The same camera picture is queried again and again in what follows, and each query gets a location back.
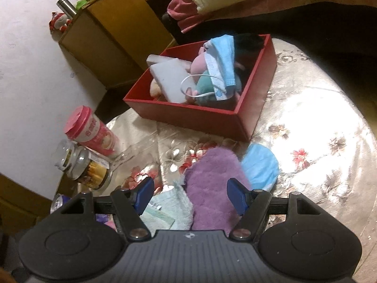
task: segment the blue trigger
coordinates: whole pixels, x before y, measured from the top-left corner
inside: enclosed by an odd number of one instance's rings
[[[229,200],[232,202],[238,215],[243,215],[248,209],[246,203],[246,194],[249,190],[243,186],[237,179],[231,178],[227,183],[227,194]]]
[[[151,177],[146,178],[136,187],[136,202],[133,208],[138,215],[143,214],[150,199],[153,197],[154,190],[155,183]]]

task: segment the mask ear loop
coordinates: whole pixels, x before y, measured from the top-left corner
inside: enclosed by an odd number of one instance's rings
[[[214,92],[206,92],[206,93],[202,93],[201,95],[197,95],[197,96],[192,96],[192,95],[188,95],[186,92],[183,91],[183,87],[182,87],[182,84],[184,83],[184,81],[186,81],[189,77],[191,76],[209,76],[211,78],[216,78],[218,80],[221,80],[221,81],[224,81],[223,79],[220,79],[214,75],[210,75],[210,74],[191,74],[191,75],[188,75],[186,76],[182,82],[180,83],[180,91],[185,95],[185,96],[188,96],[188,97],[191,97],[191,98],[200,98],[200,97],[205,97],[205,96],[210,96],[210,95],[214,95]],[[214,85],[214,87],[216,87],[217,89],[221,90],[224,94],[227,93],[226,90]]]

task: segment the table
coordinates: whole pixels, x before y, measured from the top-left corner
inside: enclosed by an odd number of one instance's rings
[[[354,278],[375,282],[377,273],[377,143],[358,109],[337,84],[304,52],[273,40],[278,67],[251,143],[271,149],[280,174],[274,196],[300,191],[350,228],[360,239],[363,255]],[[200,152],[211,141],[242,158],[247,144],[144,120],[132,109],[109,127],[126,150],[110,184],[96,191],[107,195],[131,170],[153,157],[161,164],[163,184],[182,179],[187,152]],[[271,216],[270,223],[283,220]]]

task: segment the blue mask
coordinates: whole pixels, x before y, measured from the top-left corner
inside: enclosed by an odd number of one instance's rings
[[[270,191],[279,175],[279,163],[269,148],[251,144],[241,162],[251,189]]]
[[[233,97],[236,89],[233,36],[223,35],[212,38],[204,44],[204,47],[207,49],[204,57],[216,100]]]

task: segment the white foam block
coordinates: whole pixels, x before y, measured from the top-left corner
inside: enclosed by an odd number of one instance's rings
[[[184,69],[178,58],[151,65],[150,73],[156,79],[157,84],[160,86],[161,91],[168,102],[186,102],[185,95],[180,90],[180,85],[190,74]],[[189,87],[196,89],[192,77],[188,78],[183,83],[183,90],[187,90]]]
[[[154,55],[154,54],[151,54],[150,56],[148,56],[147,58],[147,65],[148,67],[154,65],[154,64],[158,64],[160,62],[167,62],[167,61],[171,61],[172,59],[175,59],[173,57],[168,57],[168,56],[161,56],[161,55]],[[180,63],[182,64],[182,66],[184,67],[184,69],[186,69],[186,71],[190,72],[190,68],[191,68],[191,62],[189,61],[185,61],[183,59],[179,59]]]

